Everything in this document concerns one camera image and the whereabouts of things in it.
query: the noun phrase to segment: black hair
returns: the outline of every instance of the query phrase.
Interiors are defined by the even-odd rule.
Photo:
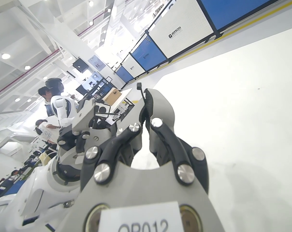
[[[18,172],[18,170],[14,170],[11,172],[11,176],[13,176],[13,173]]]
[[[46,95],[46,92],[50,92],[50,89],[48,87],[44,86],[44,87],[40,88],[37,92],[39,93],[40,96],[42,96],[42,95]]]
[[[47,122],[46,119],[39,119],[35,122],[35,131],[40,136],[42,134],[42,130],[39,129],[39,125],[41,125],[42,122]]]

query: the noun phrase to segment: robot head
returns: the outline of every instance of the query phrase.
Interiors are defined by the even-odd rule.
[[[45,82],[45,85],[50,89],[53,96],[60,95],[64,91],[64,86],[59,78],[50,78]]]

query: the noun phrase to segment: white label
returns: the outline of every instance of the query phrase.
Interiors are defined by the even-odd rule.
[[[177,202],[103,210],[99,232],[183,232]]]

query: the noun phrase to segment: joyson logo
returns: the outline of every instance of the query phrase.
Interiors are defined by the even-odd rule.
[[[171,34],[169,34],[169,38],[173,38],[177,33],[181,32],[182,31],[182,28],[181,27],[178,27],[176,28]]]

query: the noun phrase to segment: metal frame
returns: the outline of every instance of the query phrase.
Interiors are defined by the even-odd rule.
[[[169,4],[170,4],[172,1],[173,1],[173,0],[169,0],[169,2],[165,5],[164,9],[161,10],[161,12],[157,15],[157,18],[156,18],[156,19],[150,24],[150,26],[147,28],[147,30],[145,30],[145,33],[146,33],[150,38],[151,38],[151,36],[149,35],[149,29],[150,29],[150,28],[153,26],[153,24],[159,19],[159,17],[160,17],[161,14],[163,13],[163,11],[165,11],[165,9],[169,6]],[[210,24],[210,26],[211,26],[211,28],[212,28],[212,30],[213,30],[213,33],[210,34],[210,35],[208,35],[207,37],[203,38],[202,40],[199,40],[199,41],[197,41],[196,43],[190,45],[189,47],[187,47],[187,48],[185,48],[184,50],[178,52],[177,54],[171,56],[170,58],[167,58],[167,57],[166,57],[166,55],[161,51],[161,49],[158,47],[158,45],[156,44],[156,42],[151,38],[152,41],[154,42],[154,44],[155,44],[155,45],[157,46],[157,48],[162,52],[162,54],[166,57],[167,60],[166,60],[166,61],[163,61],[163,62],[161,62],[161,63],[159,63],[159,64],[157,64],[156,66],[152,67],[151,69],[145,71],[144,73],[142,73],[142,74],[140,74],[140,75],[134,77],[132,80],[126,82],[125,85],[124,85],[121,89],[123,89],[123,88],[124,88],[127,84],[129,84],[130,82],[135,81],[136,79],[138,79],[140,76],[143,76],[143,75],[145,75],[145,74],[148,74],[150,71],[152,71],[152,70],[154,70],[154,69],[156,69],[156,68],[159,68],[161,65],[165,64],[166,62],[170,63],[173,59],[175,59],[175,58],[179,57],[180,55],[186,53],[187,51],[191,50],[191,49],[194,48],[195,46],[197,46],[197,45],[199,45],[199,44],[201,44],[201,43],[203,43],[203,42],[204,42],[204,43],[207,43],[211,37],[215,36],[215,40],[218,39],[218,38],[220,38],[220,37],[223,35],[223,33],[221,33],[221,32],[223,32],[224,30],[226,30],[226,29],[228,29],[229,27],[231,27],[231,26],[233,26],[233,25],[235,25],[235,24],[237,24],[237,23],[243,21],[244,19],[247,19],[248,17],[250,17],[250,16],[256,14],[257,12],[261,11],[262,9],[264,9],[264,8],[266,8],[266,7],[268,7],[268,6],[272,5],[272,4],[274,4],[275,2],[277,2],[277,1],[279,1],[279,0],[270,0],[270,1],[268,1],[268,2],[266,2],[266,3],[264,3],[264,4],[262,4],[261,6],[257,7],[256,9],[254,9],[254,10],[248,12],[247,14],[243,15],[242,17],[240,17],[240,18],[234,20],[233,22],[227,24],[226,26],[220,28],[220,29],[217,29],[217,28],[215,27],[215,25],[214,25],[212,19],[210,18],[210,16],[209,16],[209,14],[208,14],[208,12],[207,12],[207,10],[206,10],[204,4],[202,3],[202,1],[201,1],[201,0],[196,0],[196,1],[197,1],[197,3],[199,4],[199,6],[200,6],[200,8],[201,8],[203,14],[205,15],[205,17],[206,17],[208,23]]]

